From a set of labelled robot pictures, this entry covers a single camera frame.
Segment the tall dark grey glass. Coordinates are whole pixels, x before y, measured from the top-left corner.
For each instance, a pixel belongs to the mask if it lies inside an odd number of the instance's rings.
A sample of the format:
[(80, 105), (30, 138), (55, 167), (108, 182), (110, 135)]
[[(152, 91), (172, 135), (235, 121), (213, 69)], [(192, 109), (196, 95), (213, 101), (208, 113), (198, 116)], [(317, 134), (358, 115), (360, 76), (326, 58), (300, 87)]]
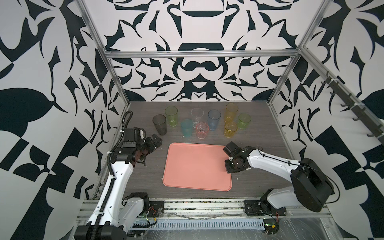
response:
[(164, 136), (167, 134), (167, 118), (164, 115), (154, 116), (153, 124), (160, 136)]

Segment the tall green glass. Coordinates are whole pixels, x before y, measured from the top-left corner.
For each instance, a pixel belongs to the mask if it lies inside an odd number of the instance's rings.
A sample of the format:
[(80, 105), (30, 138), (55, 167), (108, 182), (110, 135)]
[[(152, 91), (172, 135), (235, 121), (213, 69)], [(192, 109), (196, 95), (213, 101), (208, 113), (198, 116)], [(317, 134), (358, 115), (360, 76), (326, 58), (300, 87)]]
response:
[(170, 127), (175, 127), (178, 124), (178, 109), (175, 106), (169, 106), (165, 109), (167, 123)]

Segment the tall clear glass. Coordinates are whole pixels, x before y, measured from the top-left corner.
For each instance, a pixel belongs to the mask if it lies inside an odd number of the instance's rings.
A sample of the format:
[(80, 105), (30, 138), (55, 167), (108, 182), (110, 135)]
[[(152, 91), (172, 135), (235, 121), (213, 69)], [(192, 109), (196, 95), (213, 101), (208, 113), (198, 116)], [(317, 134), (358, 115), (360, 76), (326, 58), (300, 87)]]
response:
[(203, 115), (204, 115), (204, 110), (201, 108), (194, 108), (191, 110), (191, 116), (192, 116), (194, 128), (196, 128), (196, 126), (200, 123)]

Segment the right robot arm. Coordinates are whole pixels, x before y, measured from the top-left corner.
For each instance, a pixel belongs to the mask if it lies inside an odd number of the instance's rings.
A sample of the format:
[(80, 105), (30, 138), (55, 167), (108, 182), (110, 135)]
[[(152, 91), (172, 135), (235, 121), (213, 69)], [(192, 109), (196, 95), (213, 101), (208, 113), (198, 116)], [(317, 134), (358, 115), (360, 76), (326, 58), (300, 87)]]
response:
[(240, 173), (251, 168), (260, 169), (279, 176), (291, 183), (282, 189), (268, 189), (256, 201), (245, 201), (248, 216), (278, 215), (287, 207), (304, 207), (319, 213), (334, 191), (331, 179), (310, 159), (289, 160), (265, 153), (262, 148), (245, 148), (230, 142), (224, 147), (229, 159), (225, 160), (229, 174)]

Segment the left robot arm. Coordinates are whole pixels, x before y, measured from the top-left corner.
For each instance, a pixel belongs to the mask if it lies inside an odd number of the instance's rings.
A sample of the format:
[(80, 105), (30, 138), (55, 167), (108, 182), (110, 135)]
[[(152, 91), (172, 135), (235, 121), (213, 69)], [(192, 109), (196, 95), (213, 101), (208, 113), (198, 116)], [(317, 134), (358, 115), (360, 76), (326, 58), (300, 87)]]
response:
[(144, 234), (135, 221), (148, 214), (148, 194), (123, 195), (135, 166), (145, 165), (147, 155), (162, 145), (162, 139), (156, 134), (148, 137), (142, 128), (129, 128), (132, 116), (132, 111), (123, 115), (119, 139), (107, 153), (106, 185), (87, 223), (77, 227), (76, 240), (126, 240)]

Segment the pink tray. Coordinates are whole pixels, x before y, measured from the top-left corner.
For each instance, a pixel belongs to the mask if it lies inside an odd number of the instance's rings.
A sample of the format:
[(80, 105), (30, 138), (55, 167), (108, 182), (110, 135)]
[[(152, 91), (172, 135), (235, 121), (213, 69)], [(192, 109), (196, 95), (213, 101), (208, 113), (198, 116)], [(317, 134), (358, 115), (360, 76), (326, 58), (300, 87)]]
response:
[(224, 146), (172, 143), (163, 175), (167, 187), (228, 192), (232, 176), (225, 160)]

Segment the short yellow glass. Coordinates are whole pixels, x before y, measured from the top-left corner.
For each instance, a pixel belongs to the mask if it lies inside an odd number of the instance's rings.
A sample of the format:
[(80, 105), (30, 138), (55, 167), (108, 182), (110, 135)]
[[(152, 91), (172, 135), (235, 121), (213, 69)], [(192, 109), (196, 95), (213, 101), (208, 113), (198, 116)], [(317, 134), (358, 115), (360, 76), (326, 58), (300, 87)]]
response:
[(238, 125), (236, 122), (227, 122), (225, 123), (224, 136), (226, 138), (232, 138), (238, 130)]

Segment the teal glass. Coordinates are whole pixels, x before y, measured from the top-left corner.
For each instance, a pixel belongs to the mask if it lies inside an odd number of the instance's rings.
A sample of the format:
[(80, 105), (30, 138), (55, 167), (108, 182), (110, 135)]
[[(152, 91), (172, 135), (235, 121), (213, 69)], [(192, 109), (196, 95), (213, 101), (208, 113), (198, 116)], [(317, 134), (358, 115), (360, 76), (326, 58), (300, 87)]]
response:
[(194, 131), (194, 123), (191, 119), (185, 119), (181, 122), (182, 133), (185, 138), (190, 137)]

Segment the short green glass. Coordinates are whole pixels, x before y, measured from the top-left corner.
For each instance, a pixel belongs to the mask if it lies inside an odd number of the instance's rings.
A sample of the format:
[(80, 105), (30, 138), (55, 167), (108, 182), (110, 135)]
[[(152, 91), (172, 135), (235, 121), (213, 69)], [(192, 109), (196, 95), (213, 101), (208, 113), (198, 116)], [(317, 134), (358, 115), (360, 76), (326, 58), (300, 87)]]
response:
[(251, 122), (252, 118), (247, 113), (241, 113), (238, 117), (238, 128), (239, 129), (246, 129)]

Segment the tall yellow glass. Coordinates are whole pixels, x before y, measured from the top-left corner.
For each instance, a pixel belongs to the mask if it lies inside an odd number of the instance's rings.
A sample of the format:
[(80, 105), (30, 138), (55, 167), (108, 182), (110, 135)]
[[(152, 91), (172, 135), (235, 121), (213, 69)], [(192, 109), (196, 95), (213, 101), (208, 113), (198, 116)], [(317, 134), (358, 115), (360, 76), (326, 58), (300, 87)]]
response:
[(233, 122), (236, 118), (236, 115), (239, 111), (239, 107), (234, 103), (228, 103), (226, 105), (226, 112), (225, 112), (225, 122)]

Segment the short pink glass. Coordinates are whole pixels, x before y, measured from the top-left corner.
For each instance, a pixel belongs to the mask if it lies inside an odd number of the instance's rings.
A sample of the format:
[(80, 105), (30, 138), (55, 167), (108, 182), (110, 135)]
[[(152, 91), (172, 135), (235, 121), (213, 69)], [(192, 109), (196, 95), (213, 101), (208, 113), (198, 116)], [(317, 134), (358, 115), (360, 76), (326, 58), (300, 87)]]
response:
[(207, 123), (199, 122), (196, 125), (196, 135), (197, 135), (198, 139), (200, 139), (200, 140), (205, 139), (208, 135), (208, 132), (209, 132), (209, 126)]

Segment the tall blue glass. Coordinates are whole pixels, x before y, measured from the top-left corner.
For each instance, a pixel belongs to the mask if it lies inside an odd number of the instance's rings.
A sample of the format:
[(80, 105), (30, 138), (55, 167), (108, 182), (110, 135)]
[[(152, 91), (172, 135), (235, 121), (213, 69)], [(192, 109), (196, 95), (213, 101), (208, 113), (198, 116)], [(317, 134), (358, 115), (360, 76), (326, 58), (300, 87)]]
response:
[(215, 131), (219, 125), (221, 112), (218, 110), (210, 110), (208, 112), (208, 125), (210, 131)]

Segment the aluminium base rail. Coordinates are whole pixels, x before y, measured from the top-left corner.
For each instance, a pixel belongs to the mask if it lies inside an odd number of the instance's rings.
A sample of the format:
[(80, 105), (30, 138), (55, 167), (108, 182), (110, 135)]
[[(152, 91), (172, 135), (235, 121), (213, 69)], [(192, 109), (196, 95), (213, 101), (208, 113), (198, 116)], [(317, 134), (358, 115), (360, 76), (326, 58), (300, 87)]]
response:
[[(245, 199), (173, 199), (150, 200), (150, 211), (157, 217), (220, 218), (246, 217)], [(286, 207), (277, 211), (279, 218), (330, 218), (332, 215), (327, 207), (319, 213), (304, 207)]]

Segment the black hook rail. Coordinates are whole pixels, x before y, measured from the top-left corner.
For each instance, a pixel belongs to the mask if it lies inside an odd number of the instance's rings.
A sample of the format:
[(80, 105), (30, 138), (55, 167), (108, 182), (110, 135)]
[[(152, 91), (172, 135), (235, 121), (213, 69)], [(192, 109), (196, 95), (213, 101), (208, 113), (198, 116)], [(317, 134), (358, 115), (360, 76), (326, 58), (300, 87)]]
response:
[(341, 80), (327, 71), (322, 85), (327, 85), (331, 89), (332, 97), (329, 105), (337, 96), (342, 101), (340, 106), (354, 113), (353, 121), (361, 122), (370, 131), (367, 137), (376, 138), (382, 145), (384, 144), (384, 123)]

